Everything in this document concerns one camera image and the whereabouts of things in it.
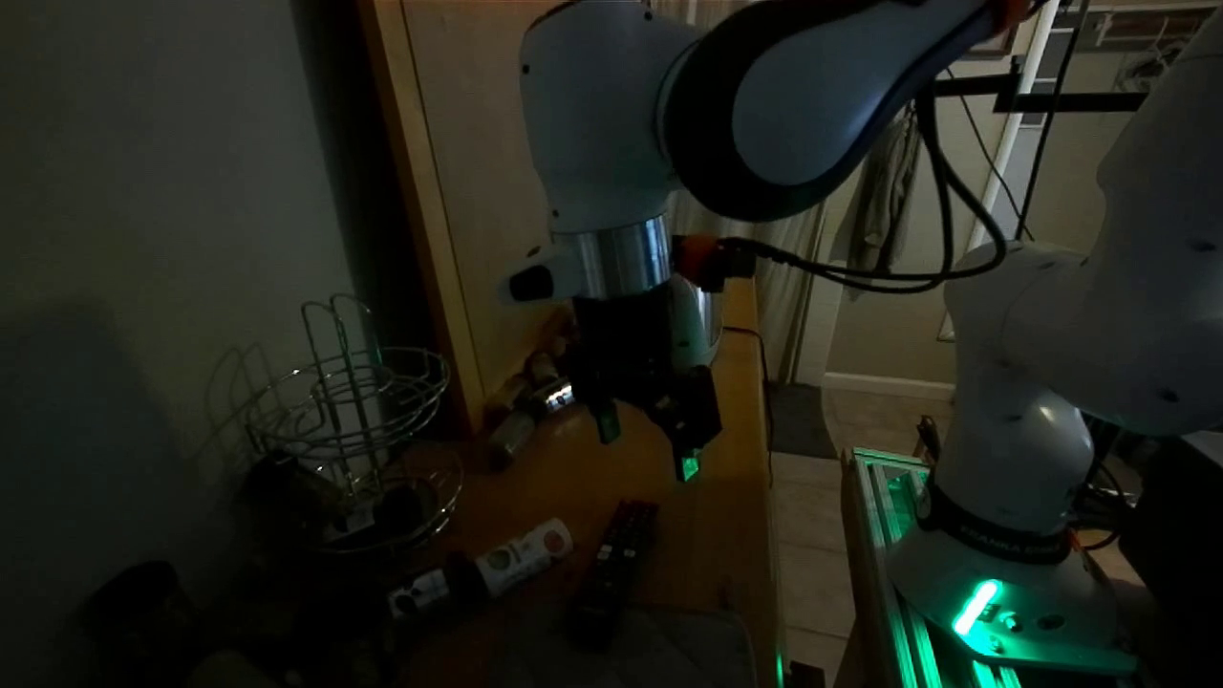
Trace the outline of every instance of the small object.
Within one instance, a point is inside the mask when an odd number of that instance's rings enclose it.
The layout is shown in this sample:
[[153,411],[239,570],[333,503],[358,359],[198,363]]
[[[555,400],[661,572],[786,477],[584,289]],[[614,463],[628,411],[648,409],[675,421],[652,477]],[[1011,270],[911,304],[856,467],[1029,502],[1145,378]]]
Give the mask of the small object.
[[349,513],[345,494],[327,477],[307,471],[288,451],[267,451],[246,475],[246,495],[271,503],[271,507],[299,513],[309,523],[341,523]]
[[698,451],[675,451],[675,480],[680,485],[698,480]]
[[574,383],[564,383],[564,378],[549,378],[549,383],[536,386],[528,396],[528,409],[536,416],[559,416],[574,406],[577,406],[577,393],[574,393]]
[[475,559],[480,583],[489,595],[528,579],[531,572],[547,570],[555,559],[574,551],[574,533],[563,519],[547,519],[518,538],[507,538]]
[[916,451],[912,456],[925,456],[927,463],[940,463],[942,442],[940,442],[940,428],[933,425],[933,416],[916,421]]
[[564,519],[542,519],[477,559],[453,551],[442,564],[425,570],[384,595],[392,619],[428,614],[442,605],[480,605],[547,570],[574,551]]
[[595,431],[600,431],[600,442],[614,442],[619,438],[619,411],[614,406],[587,406],[587,411],[595,416]]
[[629,579],[652,545],[656,503],[619,502],[614,516],[600,538],[595,561],[584,583],[564,607],[564,630],[584,648],[603,648],[614,639],[619,614],[628,607]]
[[489,467],[505,471],[536,434],[531,411],[507,411],[495,431],[489,434]]

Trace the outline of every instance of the wooden cabinet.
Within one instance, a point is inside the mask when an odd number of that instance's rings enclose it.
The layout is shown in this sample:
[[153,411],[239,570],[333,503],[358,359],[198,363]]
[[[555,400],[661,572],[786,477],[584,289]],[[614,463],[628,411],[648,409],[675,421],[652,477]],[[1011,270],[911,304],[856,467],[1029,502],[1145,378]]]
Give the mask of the wooden cabinet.
[[518,114],[518,39],[547,0],[358,0],[432,326],[475,431],[559,301],[505,280],[547,242]]

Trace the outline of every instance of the wall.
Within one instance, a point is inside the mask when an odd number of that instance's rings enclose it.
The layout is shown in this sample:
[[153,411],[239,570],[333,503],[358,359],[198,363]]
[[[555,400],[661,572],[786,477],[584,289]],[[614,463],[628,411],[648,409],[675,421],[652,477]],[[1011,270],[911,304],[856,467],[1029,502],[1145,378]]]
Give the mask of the wall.
[[[842,256],[842,222],[853,206],[858,173],[853,173],[829,200],[819,206],[819,258],[832,265]],[[807,318],[797,322],[797,359],[793,359],[793,383],[821,386],[832,344],[835,344],[835,322],[844,304],[844,285],[829,280],[801,275],[807,282]]]
[[76,607],[116,570],[173,559],[211,595],[233,564],[224,352],[295,363],[299,301],[351,289],[333,177],[356,158],[326,145],[299,24],[288,0],[0,6],[0,682],[108,682]]
[[[1131,53],[1075,53],[1067,91],[1113,91],[1117,67],[1131,62]],[[1103,222],[1098,163],[1128,119],[1131,114],[1086,110],[1060,114],[1051,121],[1029,222],[1040,243],[1075,252],[1088,252],[1098,243],[1098,230]]]
[[[1000,71],[1000,62],[960,62],[956,76]],[[993,99],[965,99],[987,147],[996,147],[1005,119],[993,114]],[[940,140],[951,166],[970,192],[987,192],[991,163],[970,133],[965,110],[960,99],[940,99]],[[956,256],[970,233],[970,211],[951,200],[956,219]],[[922,147],[912,193],[902,219],[902,252],[895,270],[933,270],[940,265],[940,211]],[[835,337],[829,352],[829,375],[867,375],[867,378],[922,378],[951,383],[956,346],[940,341],[942,326],[942,289],[927,295],[844,295]]]

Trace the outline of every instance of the cable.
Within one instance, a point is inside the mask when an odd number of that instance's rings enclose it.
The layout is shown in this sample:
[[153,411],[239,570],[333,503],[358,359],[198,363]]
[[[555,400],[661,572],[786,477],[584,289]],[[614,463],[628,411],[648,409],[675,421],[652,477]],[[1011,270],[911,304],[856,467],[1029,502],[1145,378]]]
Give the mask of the cable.
[[1061,66],[1060,66],[1056,99],[1048,107],[1048,119],[1043,119],[1043,128],[1040,128],[1040,140],[1037,140],[1037,158],[1030,158],[1030,173],[1029,173],[1029,193],[1024,193],[1020,226],[1029,226],[1029,215],[1030,215],[1030,193],[1037,193],[1037,177],[1040,177],[1040,163],[1043,163],[1043,145],[1048,145],[1048,133],[1056,128],[1056,119],[1060,119],[1060,99],[1061,99],[1061,82],[1067,82],[1067,71],[1068,71],[1068,58],[1075,58],[1086,11],[1088,11],[1088,0],[1077,5],[1075,35],[1068,35],[1068,44],[1067,44]]
[[1109,467],[1102,467],[1102,475],[1113,485],[1113,494],[1125,495],[1125,485],[1117,480],[1117,475]]
[[[940,200],[940,242],[942,242],[940,270],[856,270],[856,268],[832,268],[832,265],[801,258],[801,256],[784,252],[784,249],[765,243],[765,242],[749,242],[749,238],[723,238],[719,243],[741,249],[749,256],[765,256],[765,258],[811,270],[811,275],[821,275],[821,280],[842,282],[842,285],[876,289],[876,295],[922,295],[922,289],[940,285],[942,280],[965,280],[965,275],[993,270],[1005,258],[1005,233],[993,222],[993,215],[974,200],[974,192],[960,178],[960,173],[951,166],[951,160],[949,160],[949,152],[940,145],[940,133],[935,133],[935,110],[933,110],[933,91],[927,86],[916,96],[916,133],[922,133],[922,140],[927,147],[935,200]],[[951,230],[951,200],[949,200],[949,192],[956,192],[960,203],[987,226],[987,233],[993,242],[993,256],[987,265],[951,270],[956,230]]]
[[993,178],[1000,183],[1009,211],[1018,215],[1018,238],[1037,242],[1037,233],[1020,222],[1024,211],[1020,211],[1020,203],[1018,203],[1018,192],[1011,192],[1009,178],[996,173],[996,160],[993,160],[993,152],[991,152],[991,145],[987,145],[987,138],[983,138],[983,124],[979,124],[979,119],[970,114],[964,91],[960,91],[960,110],[964,110],[964,119],[965,119],[965,124],[970,124],[970,138],[979,140],[979,147],[983,147]]

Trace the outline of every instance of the green led light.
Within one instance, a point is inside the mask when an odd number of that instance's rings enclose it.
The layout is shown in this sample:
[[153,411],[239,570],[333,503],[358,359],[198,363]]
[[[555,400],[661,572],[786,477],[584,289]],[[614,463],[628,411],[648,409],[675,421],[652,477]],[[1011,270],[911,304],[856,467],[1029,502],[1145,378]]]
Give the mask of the green led light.
[[983,610],[991,607],[991,601],[996,591],[1000,591],[1000,583],[993,577],[979,579],[979,589],[970,589],[965,605],[960,607],[951,630],[964,639],[983,619]]
[[786,688],[786,675],[791,675],[791,661],[777,648],[777,654],[770,654],[770,679],[777,679],[777,688]]
[[684,456],[680,459],[680,480],[696,480],[698,477],[698,456]]
[[983,661],[970,661],[970,675],[979,679],[979,688],[996,688],[993,671]]

